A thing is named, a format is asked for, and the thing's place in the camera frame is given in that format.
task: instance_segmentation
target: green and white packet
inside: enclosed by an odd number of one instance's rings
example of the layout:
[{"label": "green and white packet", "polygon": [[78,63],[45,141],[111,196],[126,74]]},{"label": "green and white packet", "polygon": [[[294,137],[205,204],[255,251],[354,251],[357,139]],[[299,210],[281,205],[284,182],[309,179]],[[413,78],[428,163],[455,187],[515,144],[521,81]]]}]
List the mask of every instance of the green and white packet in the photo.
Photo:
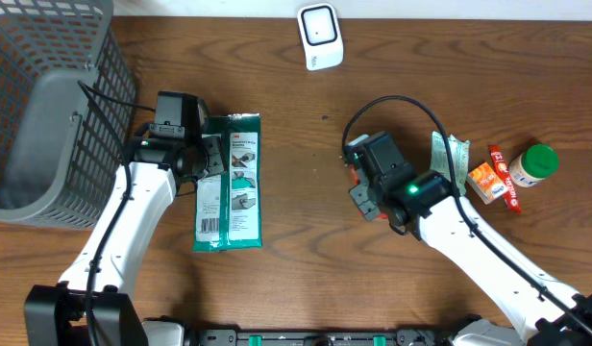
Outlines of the green and white packet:
[{"label": "green and white packet", "polygon": [[[453,135],[450,135],[448,141],[450,142],[454,171],[456,172],[456,185],[460,194],[464,196],[467,192],[465,181],[467,180],[468,173],[470,143],[469,140],[461,142]],[[443,143],[443,137],[437,131],[432,132],[431,150],[431,169],[439,172],[444,178],[451,181],[446,146]]]},{"label": "green and white packet", "polygon": [[206,136],[221,136],[229,172],[198,182],[193,251],[261,247],[259,114],[212,116]]}]

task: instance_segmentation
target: barcode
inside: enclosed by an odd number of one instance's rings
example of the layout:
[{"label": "barcode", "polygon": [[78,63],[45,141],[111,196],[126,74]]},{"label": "barcode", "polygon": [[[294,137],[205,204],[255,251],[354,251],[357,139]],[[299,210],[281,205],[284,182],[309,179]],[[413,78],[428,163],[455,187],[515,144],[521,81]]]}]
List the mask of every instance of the barcode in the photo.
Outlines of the barcode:
[{"label": "barcode", "polygon": [[202,219],[200,233],[219,232],[219,218]]}]

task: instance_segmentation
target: crumpled plastic packet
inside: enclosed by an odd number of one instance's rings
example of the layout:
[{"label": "crumpled plastic packet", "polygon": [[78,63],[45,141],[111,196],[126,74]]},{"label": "crumpled plastic packet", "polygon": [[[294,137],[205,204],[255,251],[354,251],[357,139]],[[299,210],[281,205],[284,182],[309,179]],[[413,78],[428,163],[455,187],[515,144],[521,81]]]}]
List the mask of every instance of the crumpled plastic packet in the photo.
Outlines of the crumpled plastic packet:
[{"label": "crumpled plastic packet", "polygon": [[[464,196],[466,193],[465,181],[467,180],[469,165],[469,140],[462,142],[453,135],[450,135],[448,141],[450,142],[452,162],[454,163],[454,170],[456,172],[456,185],[460,194]],[[431,148],[431,169],[439,172],[443,177],[451,181],[446,147],[443,144],[441,134],[437,131],[432,132]]]}]

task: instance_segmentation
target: red candy wrapper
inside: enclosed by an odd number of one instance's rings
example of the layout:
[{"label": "red candy wrapper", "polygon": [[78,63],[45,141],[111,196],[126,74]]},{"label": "red candy wrapper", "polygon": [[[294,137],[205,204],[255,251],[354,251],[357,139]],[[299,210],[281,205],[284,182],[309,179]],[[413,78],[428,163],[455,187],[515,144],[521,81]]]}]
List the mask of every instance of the red candy wrapper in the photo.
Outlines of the red candy wrapper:
[{"label": "red candy wrapper", "polygon": [[501,149],[499,149],[497,145],[489,145],[488,149],[490,149],[490,157],[492,158],[492,162],[495,167],[495,173],[497,173],[499,178],[501,178],[501,180],[507,185],[507,188],[509,189],[509,191],[504,195],[507,207],[510,210],[522,213],[520,210],[520,204],[518,203],[518,195],[516,194],[516,189],[514,188],[514,184],[511,181],[511,177],[509,177],[507,164],[504,160],[504,156],[501,154]]}]

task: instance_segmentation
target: white barcode scanner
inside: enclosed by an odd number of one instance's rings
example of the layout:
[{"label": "white barcode scanner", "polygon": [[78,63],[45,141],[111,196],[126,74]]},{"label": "white barcode scanner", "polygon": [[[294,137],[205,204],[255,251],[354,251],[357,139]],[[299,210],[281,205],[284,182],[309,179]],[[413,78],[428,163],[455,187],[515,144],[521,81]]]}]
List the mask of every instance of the white barcode scanner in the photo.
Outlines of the white barcode scanner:
[{"label": "white barcode scanner", "polygon": [[343,61],[343,38],[331,4],[301,8],[298,26],[309,71],[337,66]]}]

